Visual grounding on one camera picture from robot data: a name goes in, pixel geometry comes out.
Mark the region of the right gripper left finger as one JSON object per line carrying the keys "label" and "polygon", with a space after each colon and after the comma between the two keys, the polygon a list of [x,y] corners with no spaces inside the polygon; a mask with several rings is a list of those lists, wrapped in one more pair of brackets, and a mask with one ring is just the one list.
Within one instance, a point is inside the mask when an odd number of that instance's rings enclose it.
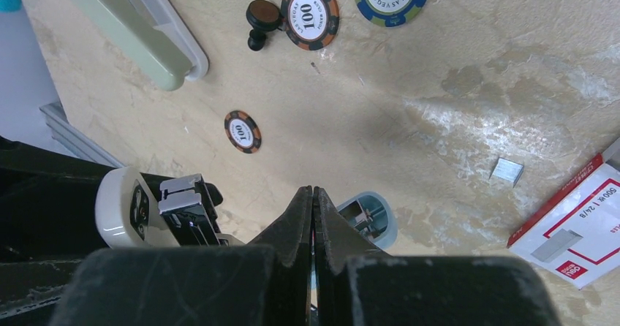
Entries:
{"label": "right gripper left finger", "polygon": [[311,187],[242,246],[101,249],[61,296],[52,325],[305,325]]}

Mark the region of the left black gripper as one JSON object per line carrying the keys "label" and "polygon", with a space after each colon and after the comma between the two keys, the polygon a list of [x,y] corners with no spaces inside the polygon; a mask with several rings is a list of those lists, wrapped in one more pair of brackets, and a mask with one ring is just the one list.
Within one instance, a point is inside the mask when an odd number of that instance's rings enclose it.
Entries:
{"label": "left black gripper", "polygon": [[158,325],[152,175],[1,140],[1,323]]}

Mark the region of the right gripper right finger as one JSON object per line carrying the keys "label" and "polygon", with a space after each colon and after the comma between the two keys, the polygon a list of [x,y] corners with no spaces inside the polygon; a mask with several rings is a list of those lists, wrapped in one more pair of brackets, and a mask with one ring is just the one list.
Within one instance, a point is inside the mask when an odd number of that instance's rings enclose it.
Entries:
{"label": "right gripper right finger", "polygon": [[357,233],[316,188],[313,219],[323,325],[559,325],[522,259],[392,256]]}

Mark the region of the blue stapler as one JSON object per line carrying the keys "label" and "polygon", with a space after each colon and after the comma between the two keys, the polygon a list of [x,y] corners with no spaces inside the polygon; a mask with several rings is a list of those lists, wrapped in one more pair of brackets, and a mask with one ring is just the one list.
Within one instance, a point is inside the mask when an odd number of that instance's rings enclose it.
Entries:
{"label": "blue stapler", "polygon": [[112,249],[210,249],[274,251],[312,242],[312,188],[302,187],[282,214],[249,243],[219,227],[217,189],[201,174],[162,181],[155,195],[133,167],[110,171],[102,179],[94,206],[94,222]]}

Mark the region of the silver staple strip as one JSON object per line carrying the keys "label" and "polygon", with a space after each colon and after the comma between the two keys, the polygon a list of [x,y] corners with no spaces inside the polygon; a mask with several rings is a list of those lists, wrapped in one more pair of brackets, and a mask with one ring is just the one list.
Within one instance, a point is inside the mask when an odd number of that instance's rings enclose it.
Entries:
{"label": "silver staple strip", "polygon": [[491,171],[489,178],[496,177],[508,181],[513,187],[516,186],[523,174],[524,166],[509,159],[499,157]]}

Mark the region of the green stapler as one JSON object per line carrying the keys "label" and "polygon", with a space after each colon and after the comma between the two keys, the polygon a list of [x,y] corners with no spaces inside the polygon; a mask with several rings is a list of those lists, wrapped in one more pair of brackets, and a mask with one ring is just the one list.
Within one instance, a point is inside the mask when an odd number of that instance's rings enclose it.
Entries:
{"label": "green stapler", "polygon": [[160,89],[207,74],[207,54],[169,0],[71,1]]}

